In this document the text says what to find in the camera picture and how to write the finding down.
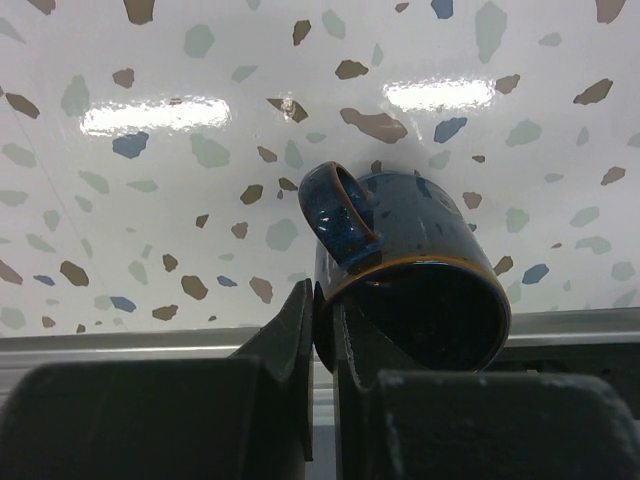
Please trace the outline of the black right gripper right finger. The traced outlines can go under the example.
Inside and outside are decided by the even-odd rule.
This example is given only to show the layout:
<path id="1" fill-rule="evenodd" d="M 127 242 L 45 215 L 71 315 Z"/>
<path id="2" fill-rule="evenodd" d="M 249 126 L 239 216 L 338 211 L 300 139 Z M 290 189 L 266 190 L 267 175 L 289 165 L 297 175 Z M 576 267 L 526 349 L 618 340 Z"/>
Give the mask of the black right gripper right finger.
<path id="1" fill-rule="evenodd" d="M 352 304 L 333 313 L 341 479 L 635 479 L 639 347 L 517 347 L 420 368 Z"/>

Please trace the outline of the dark blue glazed mug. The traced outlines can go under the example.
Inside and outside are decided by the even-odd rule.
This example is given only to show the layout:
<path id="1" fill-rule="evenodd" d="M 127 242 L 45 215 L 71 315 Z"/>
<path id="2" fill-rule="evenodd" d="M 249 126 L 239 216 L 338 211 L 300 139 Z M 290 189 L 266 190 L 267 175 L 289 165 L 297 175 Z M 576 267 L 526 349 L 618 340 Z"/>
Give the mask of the dark blue glazed mug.
<path id="1" fill-rule="evenodd" d="M 356 179 L 326 162 L 303 178 L 298 200 L 318 240 L 314 343 L 327 369 L 335 363 L 332 315 L 346 301 L 427 369 L 479 371 L 499 354 L 508 297 L 441 187 L 393 171 Z"/>

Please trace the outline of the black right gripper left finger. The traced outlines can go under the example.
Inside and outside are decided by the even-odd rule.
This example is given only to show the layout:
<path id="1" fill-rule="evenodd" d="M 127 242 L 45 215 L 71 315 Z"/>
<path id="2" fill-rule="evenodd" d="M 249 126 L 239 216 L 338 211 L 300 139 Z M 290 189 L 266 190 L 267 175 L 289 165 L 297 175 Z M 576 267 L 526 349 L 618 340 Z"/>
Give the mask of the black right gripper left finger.
<path id="1" fill-rule="evenodd" d="M 58 363 L 1 410 L 5 479 L 301 479 L 312 458 L 309 281 L 228 357 Z"/>

